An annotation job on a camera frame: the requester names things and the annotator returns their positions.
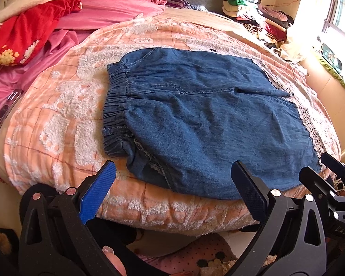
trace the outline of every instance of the fingernail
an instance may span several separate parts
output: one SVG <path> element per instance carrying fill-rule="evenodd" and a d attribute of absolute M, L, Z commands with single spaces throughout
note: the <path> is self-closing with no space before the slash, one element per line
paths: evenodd
<path fill-rule="evenodd" d="M 102 248 L 102 252 L 108 252 L 108 253 L 114 254 L 114 250 L 112 248 L 110 248 L 109 246 L 104 246 Z"/>

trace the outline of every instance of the lace trim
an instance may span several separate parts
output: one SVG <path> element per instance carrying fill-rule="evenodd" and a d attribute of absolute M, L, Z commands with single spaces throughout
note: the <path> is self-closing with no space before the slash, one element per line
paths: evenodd
<path fill-rule="evenodd" d="M 304 126 L 306 127 L 307 131 L 309 132 L 309 136 L 312 140 L 313 147 L 317 153 L 318 156 L 318 162 L 321 165 L 321 170 L 325 170 L 326 166 L 322 164 L 321 162 L 321 155 L 326 151 L 326 148 L 312 122 L 311 116 L 309 115 L 308 109 L 303 107 L 298 103 L 298 101 L 294 98 L 294 93 L 292 89 L 287 86 L 286 84 L 283 84 L 282 82 L 279 82 L 276 75 L 267 68 L 266 64 L 263 63 L 261 60 L 253 59 L 253 62 L 257 64 L 267 75 L 269 81 L 273 84 L 273 86 L 277 89 L 286 91 L 290 94 L 289 98 L 284 98 L 285 100 L 288 100 L 296 105 L 296 108 L 298 109 L 298 113 L 300 116 L 300 119 L 302 120 Z"/>

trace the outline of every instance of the green cloth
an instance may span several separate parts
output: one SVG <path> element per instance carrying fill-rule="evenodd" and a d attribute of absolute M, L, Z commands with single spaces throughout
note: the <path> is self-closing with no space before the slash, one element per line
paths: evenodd
<path fill-rule="evenodd" d="M 327 72 L 332 75 L 336 80 L 340 82 L 340 84 L 345 88 L 345 81 L 341 75 L 324 59 L 319 53 L 314 52 L 314 55 L 318 59 L 319 63 L 327 70 Z"/>
<path fill-rule="evenodd" d="M 245 0 L 227 0 L 231 5 L 234 6 L 249 6 L 249 7 L 253 7 L 253 8 L 258 8 L 258 5 L 249 1 L 245 1 Z"/>

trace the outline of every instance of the silver screw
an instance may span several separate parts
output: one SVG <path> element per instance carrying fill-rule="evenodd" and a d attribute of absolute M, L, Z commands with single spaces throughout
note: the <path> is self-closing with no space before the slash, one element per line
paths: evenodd
<path fill-rule="evenodd" d="M 41 197 L 41 193 L 34 193 L 33 195 L 32 195 L 32 198 L 34 199 L 34 200 L 37 200 L 37 199 L 39 199 Z"/>
<path fill-rule="evenodd" d="M 307 195 L 305 196 L 305 198 L 306 198 L 306 200 L 308 200 L 309 202 L 312 202 L 312 201 L 314 200 L 313 196 L 310 195 L 310 194 L 307 194 Z"/>
<path fill-rule="evenodd" d="M 76 193 L 76 188 L 69 188 L 69 189 L 67 189 L 67 191 L 66 191 L 66 194 L 67 195 L 74 195 L 75 193 Z"/>
<path fill-rule="evenodd" d="M 278 189 L 273 189 L 271 190 L 271 194 L 275 197 L 280 197 L 281 196 L 281 192 Z"/>

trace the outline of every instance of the window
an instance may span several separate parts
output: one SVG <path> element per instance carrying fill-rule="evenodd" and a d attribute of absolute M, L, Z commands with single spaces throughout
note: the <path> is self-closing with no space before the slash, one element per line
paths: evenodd
<path fill-rule="evenodd" d="M 332 0 L 320 38 L 341 61 L 340 75 L 345 80 L 345 0 Z"/>

